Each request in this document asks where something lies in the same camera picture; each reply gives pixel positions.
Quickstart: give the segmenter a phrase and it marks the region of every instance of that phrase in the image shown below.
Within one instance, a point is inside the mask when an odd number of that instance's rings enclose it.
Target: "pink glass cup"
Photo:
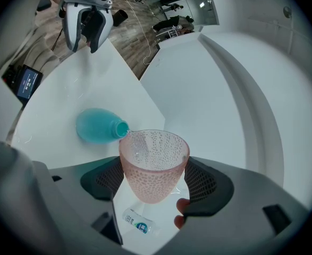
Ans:
[[[166,198],[188,162],[188,144],[175,134],[160,130],[130,132],[119,144],[125,176],[136,196],[155,204]]]

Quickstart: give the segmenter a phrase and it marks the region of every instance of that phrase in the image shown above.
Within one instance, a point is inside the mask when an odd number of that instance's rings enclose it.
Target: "human fingers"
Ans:
[[[178,229],[181,229],[182,226],[184,225],[184,217],[181,216],[181,215],[177,215],[175,217],[175,220],[173,221],[175,223],[175,226],[178,228]]]
[[[180,198],[180,199],[177,201],[177,204],[176,204],[177,210],[178,210],[181,214],[183,214],[185,208],[186,208],[189,204],[190,204],[190,200],[189,200],[189,199]]]

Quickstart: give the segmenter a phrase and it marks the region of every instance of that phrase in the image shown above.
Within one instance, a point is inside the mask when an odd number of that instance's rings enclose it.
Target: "plastic water bottle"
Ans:
[[[155,222],[142,217],[132,209],[127,209],[123,213],[123,219],[144,234],[152,234],[157,236],[161,231],[161,228],[156,226]]]
[[[78,135],[91,143],[110,143],[124,138],[129,126],[114,113],[102,108],[86,109],[78,115]]]

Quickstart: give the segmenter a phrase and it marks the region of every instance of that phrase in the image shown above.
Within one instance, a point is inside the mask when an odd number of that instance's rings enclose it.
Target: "teal bottle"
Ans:
[[[86,142],[105,144],[124,138],[129,131],[127,122],[102,108],[90,108],[78,115],[77,133]]]

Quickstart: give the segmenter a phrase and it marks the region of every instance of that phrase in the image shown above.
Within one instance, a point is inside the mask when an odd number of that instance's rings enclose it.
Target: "person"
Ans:
[[[169,4],[165,4],[165,6],[168,6],[168,8],[162,10],[162,12],[167,12],[167,11],[177,11],[177,9],[183,9],[184,7],[179,5],[179,4],[172,4],[172,5],[169,5]]]
[[[183,27],[182,31],[193,30],[195,28],[192,24],[193,22],[194,20],[190,16],[183,17],[178,15],[176,17],[171,17],[170,20],[157,23],[153,26],[153,30],[159,32],[160,29],[171,28],[173,26],[177,27],[179,25]]]
[[[190,204],[189,199],[181,198],[177,201],[177,204],[176,204],[177,210],[181,214],[184,214],[184,210],[189,204]],[[174,219],[174,223],[178,229],[181,229],[184,225],[184,217],[181,215],[177,215]]]

